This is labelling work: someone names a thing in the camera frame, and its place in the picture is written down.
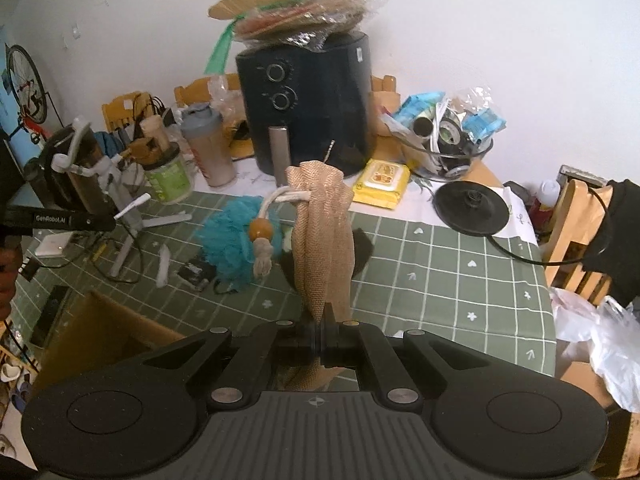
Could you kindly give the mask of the person left hand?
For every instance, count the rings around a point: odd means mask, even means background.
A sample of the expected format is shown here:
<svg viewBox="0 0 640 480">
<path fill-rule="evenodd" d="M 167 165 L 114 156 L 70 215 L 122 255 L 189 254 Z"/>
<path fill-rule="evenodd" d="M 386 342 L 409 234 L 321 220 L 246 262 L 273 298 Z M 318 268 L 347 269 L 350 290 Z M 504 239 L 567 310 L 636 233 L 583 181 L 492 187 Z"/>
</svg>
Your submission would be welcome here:
<svg viewBox="0 0 640 480">
<path fill-rule="evenodd" d="M 2 248 L 0 252 L 0 321 L 4 321 L 11 313 L 11 301 L 16 292 L 15 282 L 18 269 L 23 263 L 23 252 L 17 248 Z"/>
</svg>

